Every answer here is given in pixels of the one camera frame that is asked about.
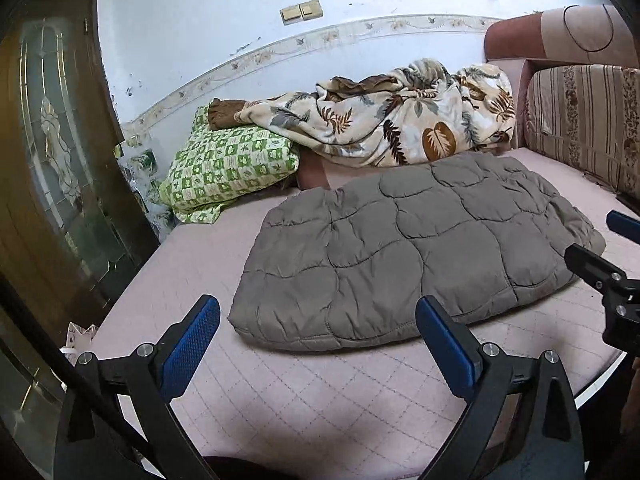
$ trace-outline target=leaf print blanket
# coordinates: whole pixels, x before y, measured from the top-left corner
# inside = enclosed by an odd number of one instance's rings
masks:
[[[498,67],[450,75],[433,59],[354,82],[334,77],[316,91],[209,105],[212,130],[256,124],[345,166],[432,162],[511,140],[511,85]]]

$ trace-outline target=green checkered pillow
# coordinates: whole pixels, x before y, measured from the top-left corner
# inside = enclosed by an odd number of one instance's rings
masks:
[[[206,109],[196,112],[191,137],[160,187],[162,201],[182,222],[213,224],[237,197],[298,170],[298,150],[289,139],[253,125],[212,132]]]

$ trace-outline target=sofa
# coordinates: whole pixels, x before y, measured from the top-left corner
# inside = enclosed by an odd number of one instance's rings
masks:
[[[513,88],[511,147],[526,146],[639,199],[639,46],[613,6],[554,9],[492,25],[484,50]]]

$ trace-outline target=pillow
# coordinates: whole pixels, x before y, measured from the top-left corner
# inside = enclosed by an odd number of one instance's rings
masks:
[[[196,111],[191,136],[160,186],[162,202],[185,223],[213,224],[237,197],[298,169],[298,150],[289,139],[255,125],[213,132],[206,110]]]
[[[324,189],[338,189],[350,180],[360,176],[379,174],[393,168],[376,168],[364,166],[352,168],[327,160],[308,148],[300,146],[300,167],[296,177],[301,190],[323,187]]]

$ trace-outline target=blue gripper pad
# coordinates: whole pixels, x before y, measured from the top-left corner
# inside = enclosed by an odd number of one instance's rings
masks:
[[[437,303],[436,299],[431,296],[430,301]],[[447,327],[430,301],[427,298],[418,301],[415,307],[415,323],[447,381],[451,393],[469,402],[473,397],[476,381],[482,373],[480,357],[476,352],[477,362],[471,359],[468,351]],[[445,316],[447,315],[442,307],[440,310]],[[466,326],[460,328],[468,331]],[[472,338],[471,340],[475,340],[471,332],[468,336]]]
[[[607,227],[613,232],[640,245],[640,222],[619,211],[610,211],[607,215]]]
[[[184,394],[220,326],[218,300],[212,296],[203,296],[198,303],[200,302],[203,305],[199,313],[162,364],[160,394],[164,402],[170,402]]]

